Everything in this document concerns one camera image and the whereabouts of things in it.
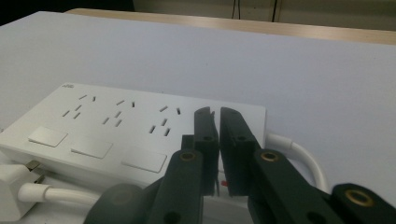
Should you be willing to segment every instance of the socket hole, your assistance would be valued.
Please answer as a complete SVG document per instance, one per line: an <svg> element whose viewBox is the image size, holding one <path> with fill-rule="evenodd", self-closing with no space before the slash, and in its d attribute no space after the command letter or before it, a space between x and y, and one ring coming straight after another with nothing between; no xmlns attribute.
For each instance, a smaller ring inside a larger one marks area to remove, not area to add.
<svg viewBox="0 0 396 224"><path fill-rule="evenodd" d="M165 109L167 109L168 108L168 106L166 105L166 106L164 106L162 109L160 109L160 112L163 112Z"/></svg>
<svg viewBox="0 0 396 224"><path fill-rule="evenodd" d="M308 217L309 221L313 224L326 224L326 218L324 218L321 214L314 213L314 212L309 212L306 214L306 217Z"/></svg>
<svg viewBox="0 0 396 224"><path fill-rule="evenodd" d="M165 124L166 124L166 121L168 121L168 119L164 119L164 120L163 120L163 124L162 124L162 126L165 126Z"/></svg>
<svg viewBox="0 0 396 224"><path fill-rule="evenodd" d="M81 114L81 113L78 112L78 113L73 117L73 119L76 119L76 118L78 117L79 114Z"/></svg>
<svg viewBox="0 0 396 224"><path fill-rule="evenodd" d="M116 116L114 116L114 118L118 118L119 117L119 115L121 114L121 112L119 111L117 114L116 114Z"/></svg>
<svg viewBox="0 0 396 224"><path fill-rule="evenodd" d="M103 121L103 124L106 124L106 123L108 122L108 120L109 120L109 118L106 118L106 119Z"/></svg>
<svg viewBox="0 0 396 224"><path fill-rule="evenodd" d="M122 104L122 103L124 103L124 102L125 102L124 100L119 101L119 102L117 103L117 105L120 105L120 104Z"/></svg>
<svg viewBox="0 0 396 224"><path fill-rule="evenodd" d="M119 125L121 124L122 119L120 119L117 123L116 123L116 127L119 127Z"/></svg>
<svg viewBox="0 0 396 224"><path fill-rule="evenodd" d="M168 136L169 132L171 132L171 129L169 129L169 128L166 129L166 132L165 132L165 134L163 136Z"/></svg>
<svg viewBox="0 0 396 224"><path fill-rule="evenodd" d="M163 216L163 222L165 224L177 224L180 222L180 214L176 212L169 212Z"/></svg>
<svg viewBox="0 0 396 224"><path fill-rule="evenodd" d="M69 112L70 112L70 110L67 110L66 113L64 113L64 114L62 115L62 117L66 116Z"/></svg>
<svg viewBox="0 0 396 224"><path fill-rule="evenodd" d="M153 126L151 127L151 129L149 130L149 133L154 132L154 129L155 129L155 125L153 125Z"/></svg>

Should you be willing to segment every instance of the white power strip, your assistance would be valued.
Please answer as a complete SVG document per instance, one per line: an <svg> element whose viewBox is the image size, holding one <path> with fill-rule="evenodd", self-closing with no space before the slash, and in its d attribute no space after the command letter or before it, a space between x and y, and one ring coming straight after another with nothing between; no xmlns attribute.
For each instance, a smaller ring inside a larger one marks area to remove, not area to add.
<svg viewBox="0 0 396 224"><path fill-rule="evenodd" d="M206 106L215 111L218 131L221 107L239 111L264 146L262 106L65 83L0 134L0 149L14 161L40 161L44 169L103 187L145 187L164 175L181 136L193 134L194 112ZM246 208L226 192L205 204L221 205L223 212L206 208L215 218ZM245 221L228 215L229 222Z"/></svg>

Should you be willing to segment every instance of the table surface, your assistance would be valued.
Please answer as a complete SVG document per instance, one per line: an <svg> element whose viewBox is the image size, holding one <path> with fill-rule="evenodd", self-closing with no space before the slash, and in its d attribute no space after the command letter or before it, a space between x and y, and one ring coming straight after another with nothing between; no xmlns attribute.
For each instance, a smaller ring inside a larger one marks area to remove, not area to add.
<svg viewBox="0 0 396 224"><path fill-rule="evenodd" d="M268 21L240 21L220 18L109 11L88 8L76 8L67 11L66 13L133 21L155 21L189 25L195 27L246 31L270 35L291 35L317 39L345 40L364 43L396 45L396 32L392 31L361 30Z"/></svg>
<svg viewBox="0 0 396 224"><path fill-rule="evenodd" d="M268 132L308 148L331 186L356 183L396 204L393 32L360 31L372 44L264 31L290 24L79 10L133 20L38 12L0 27L0 129L65 82L263 105ZM246 22L257 31L239 32ZM45 203L19 223L79 223L88 210Z"/></svg>

